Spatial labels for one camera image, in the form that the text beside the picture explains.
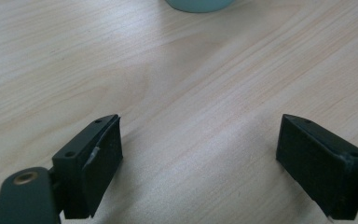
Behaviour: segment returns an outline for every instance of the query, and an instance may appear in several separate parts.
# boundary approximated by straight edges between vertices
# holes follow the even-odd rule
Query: black plastic part
[[[65,218],[94,216],[123,158],[119,120],[118,115],[94,120],[52,158]]]
[[[34,174],[34,179],[27,181],[27,174]],[[22,170],[5,180],[0,191],[0,224],[59,222],[47,169]]]
[[[333,219],[358,211],[358,147],[318,124],[283,115],[277,160]]]

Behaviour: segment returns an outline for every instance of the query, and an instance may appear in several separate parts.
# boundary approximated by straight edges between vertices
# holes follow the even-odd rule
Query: teal cup base
[[[213,12],[230,5],[234,0],[166,0],[171,7],[184,12]]]

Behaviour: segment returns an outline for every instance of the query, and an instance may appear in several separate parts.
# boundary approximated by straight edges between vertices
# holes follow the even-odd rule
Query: wood grain
[[[283,113],[358,146],[358,0],[0,0],[0,185],[115,113],[124,161],[63,223],[330,223],[275,150]]]

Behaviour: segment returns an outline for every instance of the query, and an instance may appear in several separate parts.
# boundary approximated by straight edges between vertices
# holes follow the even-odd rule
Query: wooden table
[[[275,151],[283,113],[358,146],[358,0],[0,0],[0,185],[115,113],[124,161],[63,223],[330,223]]]

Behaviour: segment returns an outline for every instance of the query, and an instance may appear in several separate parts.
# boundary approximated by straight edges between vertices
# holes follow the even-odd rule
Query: cup
[[[212,12],[222,9],[234,0],[166,0],[171,7],[185,12]]]

